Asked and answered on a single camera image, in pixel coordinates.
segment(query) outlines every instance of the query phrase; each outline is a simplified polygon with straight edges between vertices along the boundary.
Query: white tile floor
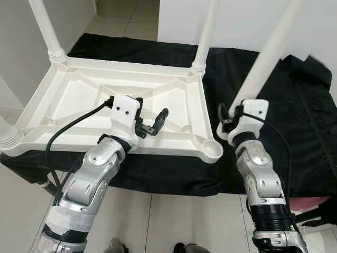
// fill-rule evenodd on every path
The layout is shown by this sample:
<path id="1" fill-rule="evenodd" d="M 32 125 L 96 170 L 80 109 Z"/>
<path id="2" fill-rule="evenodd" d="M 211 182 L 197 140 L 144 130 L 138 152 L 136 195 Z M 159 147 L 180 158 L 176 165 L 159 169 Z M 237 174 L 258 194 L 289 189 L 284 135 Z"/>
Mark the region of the white tile floor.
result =
<path id="1" fill-rule="evenodd" d="M 156 41 L 160 0 L 101 0 L 86 33 Z"/>
<path id="2" fill-rule="evenodd" d="M 85 32 L 157 40 L 159 0 L 101 0 Z M 4 115 L 15 122 L 9 114 Z M 1 252 L 29 252 L 51 197 L 0 166 Z M 86 253 L 100 253 L 119 237 L 130 253 L 172 253 L 195 242 L 212 253 L 256 253 L 245 196 L 170 196 L 109 188 L 88 236 Z M 333 253 L 337 230 L 305 236 L 310 253 Z"/>

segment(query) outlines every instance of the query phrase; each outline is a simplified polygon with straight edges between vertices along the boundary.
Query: black clip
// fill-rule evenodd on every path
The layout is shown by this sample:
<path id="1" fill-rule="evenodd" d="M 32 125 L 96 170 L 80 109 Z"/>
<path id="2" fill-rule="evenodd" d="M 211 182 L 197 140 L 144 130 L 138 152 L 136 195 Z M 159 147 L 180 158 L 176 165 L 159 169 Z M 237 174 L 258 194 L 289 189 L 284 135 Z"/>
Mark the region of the black clip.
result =
<path id="1" fill-rule="evenodd" d="M 224 103 L 220 103 L 217 108 L 217 116 L 219 118 L 220 123 L 222 124 L 222 132 L 229 133 L 234 128 L 236 128 L 239 123 L 239 118 L 243 114 L 243 106 L 238 105 L 234 111 L 234 117 L 232 119 L 228 119 L 228 109 Z"/>
<path id="2" fill-rule="evenodd" d="M 142 139 L 145 139 L 146 134 L 155 136 L 159 133 L 160 129 L 163 127 L 165 123 L 165 119 L 167 118 L 169 114 L 169 110 L 167 108 L 164 108 L 156 117 L 154 120 L 154 123 L 152 126 L 144 125 L 143 119 L 140 117 L 140 111 L 143 106 L 143 101 L 141 102 L 141 107 L 139 108 L 139 113 L 137 112 L 136 115 L 136 126 L 135 126 L 135 133 L 137 136 L 139 136 Z"/>

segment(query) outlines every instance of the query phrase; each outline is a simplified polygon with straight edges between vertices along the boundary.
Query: black cable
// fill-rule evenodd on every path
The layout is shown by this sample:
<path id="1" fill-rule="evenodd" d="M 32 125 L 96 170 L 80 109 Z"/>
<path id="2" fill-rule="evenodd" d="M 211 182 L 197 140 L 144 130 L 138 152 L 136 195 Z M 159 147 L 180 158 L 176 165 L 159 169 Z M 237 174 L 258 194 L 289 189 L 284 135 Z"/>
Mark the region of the black cable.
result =
<path id="1" fill-rule="evenodd" d="M 249 214 L 252 215 L 252 211 L 251 211 L 251 209 L 249 208 L 249 205 L 248 205 L 248 198 L 246 198 L 246 208 L 247 208 L 247 211 L 249 212 Z"/>
<path id="2" fill-rule="evenodd" d="M 47 163 L 47 166 L 49 167 L 49 170 L 50 170 L 50 172 L 51 172 L 51 174 L 52 174 L 52 176 L 53 176 L 53 178 L 55 180 L 56 187 L 57 187 L 57 193 L 56 193 L 56 197 L 54 199 L 53 205 L 56 205 L 58 203 L 58 199 L 59 199 L 60 194 L 62 192 L 62 186 L 61 186 L 60 180 L 59 180 L 59 178 L 58 178 L 58 176 L 56 174 L 56 171 L 53 168 L 52 163 L 51 163 L 51 155 L 50 155 L 51 153 L 50 153 L 50 151 L 51 151 L 51 146 L 52 146 L 53 142 L 55 141 L 55 139 L 58 136 L 60 136 L 65 131 L 67 131 L 69 128 L 73 127 L 74 125 L 76 125 L 77 123 L 81 122 L 82 120 L 90 117 L 91 115 L 97 113 L 98 111 L 100 111 L 104 107 L 108 106 L 109 108 L 111 108 L 112 107 L 112 103 L 113 103 L 113 97 L 110 97 L 108 100 L 104 101 L 104 103 L 101 104 L 99 107 L 93 109 L 92 111 L 88 112 L 87 114 L 79 117 L 78 119 L 72 121 L 68 125 L 62 127 L 48 141 L 47 146 L 46 146 L 46 163 Z M 70 176 L 71 170 L 68 172 L 68 174 L 66 175 L 66 178 Z"/>
<path id="3" fill-rule="evenodd" d="M 225 111 L 226 115 L 228 115 L 228 109 L 225 103 L 220 103 L 217 107 L 217 117 L 219 118 L 220 122 L 225 120 L 223 111 Z"/>
<path id="4" fill-rule="evenodd" d="M 74 164 L 71 166 L 71 168 L 68 170 L 66 176 L 64 177 L 64 179 L 62 180 L 62 183 L 61 183 L 61 191 L 57 191 L 56 192 L 56 195 L 55 195 L 55 198 L 54 198 L 54 201 L 53 201 L 53 206 L 55 206 L 57 203 L 60 202 L 60 199 L 62 197 L 62 189 L 63 187 L 65 186 L 65 184 L 67 183 L 67 180 L 69 179 L 70 175 L 75 171 L 75 168 L 76 168 L 76 165 L 78 163 L 78 161 L 80 159 L 82 159 L 83 157 L 81 155 L 79 155 L 77 157 L 77 159 L 75 160 Z"/>
<path id="5" fill-rule="evenodd" d="M 288 155 L 288 169 L 287 169 L 286 186 L 285 186 L 285 193 L 284 193 L 284 198 L 285 198 L 285 202 L 286 202 L 286 209 L 287 209 L 288 215 L 291 217 L 291 221 L 292 221 L 292 225 L 293 225 L 294 229 L 297 232 L 300 232 L 296 223 L 295 223 L 295 221 L 294 221 L 294 219 L 293 219 L 293 217 L 292 217 L 292 215 L 291 215 L 291 209 L 290 209 L 290 184 L 291 184 L 291 172 L 292 172 L 292 157 L 291 157 L 290 147 L 289 147 L 284 135 L 276 127 L 274 127 L 271 123 L 269 123 L 268 121 L 263 120 L 259 117 L 250 115 L 248 113 L 242 113 L 242 115 L 246 116 L 246 117 L 249 117 L 249 118 L 252 118 L 252 119 L 255 119 L 255 120 L 258 120 L 258 121 L 266 124 L 272 130 L 274 130 L 280 136 L 280 138 L 282 139 L 282 142 L 283 142 L 283 144 L 286 148 L 287 155 Z"/>

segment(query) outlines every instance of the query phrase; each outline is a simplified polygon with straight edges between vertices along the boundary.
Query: black cloth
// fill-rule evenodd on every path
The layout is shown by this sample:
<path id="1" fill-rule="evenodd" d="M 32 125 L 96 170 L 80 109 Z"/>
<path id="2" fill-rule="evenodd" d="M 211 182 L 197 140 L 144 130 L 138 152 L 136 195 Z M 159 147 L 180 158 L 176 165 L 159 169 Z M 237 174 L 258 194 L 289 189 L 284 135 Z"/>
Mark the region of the black cloth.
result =
<path id="1" fill-rule="evenodd" d="M 301 213 L 296 216 L 296 223 L 306 221 L 302 226 L 317 227 L 323 224 L 331 223 L 337 225 L 337 198 L 333 197 L 326 202 L 319 204 L 316 209 Z"/>
<path id="2" fill-rule="evenodd" d="M 84 34 L 71 57 L 190 67 L 197 47 Z M 215 133 L 217 106 L 228 107 L 254 63 L 258 52 L 211 48 L 207 57 L 204 92 L 211 126 L 224 155 L 215 164 L 195 157 L 129 154 L 111 186 L 165 194 L 208 196 L 218 192 L 244 193 L 236 169 L 234 150 Z M 259 98 L 270 103 L 267 120 L 277 126 L 290 144 L 293 156 L 291 195 L 301 197 L 336 194 L 337 108 L 329 94 L 331 72 L 312 57 L 301 61 L 290 55 L 280 60 Z M 285 181 L 287 155 L 280 137 L 268 126 L 260 140 L 273 159 L 274 170 Z M 67 171 L 82 153 L 53 152 L 52 163 Z M 44 152 L 20 157 L 1 155 L 1 163 L 29 182 L 45 177 Z"/>

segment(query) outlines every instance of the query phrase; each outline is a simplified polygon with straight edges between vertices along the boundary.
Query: white wall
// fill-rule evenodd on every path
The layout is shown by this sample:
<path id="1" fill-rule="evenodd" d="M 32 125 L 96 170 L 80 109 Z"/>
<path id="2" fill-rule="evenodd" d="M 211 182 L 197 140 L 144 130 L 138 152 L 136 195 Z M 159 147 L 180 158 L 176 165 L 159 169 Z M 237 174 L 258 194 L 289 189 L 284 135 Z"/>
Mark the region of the white wall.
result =
<path id="1" fill-rule="evenodd" d="M 220 0 L 212 46 L 260 51 L 287 0 Z M 334 74 L 337 102 L 337 1 L 305 0 L 283 56 L 304 60 L 312 54 Z M 161 0 L 158 40 L 198 44 L 208 0 Z"/>
<path id="2" fill-rule="evenodd" d="M 13 93 L 11 88 L 5 82 L 5 80 L 0 76 L 0 108 L 9 107 L 22 109 L 23 106 L 17 96 Z"/>
<path id="3" fill-rule="evenodd" d="M 45 0 L 64 50 L 95 13 L 93 0 Z M 0 75 L 25 105 L 50 66 L 28 0 L 0 0 Z"/>

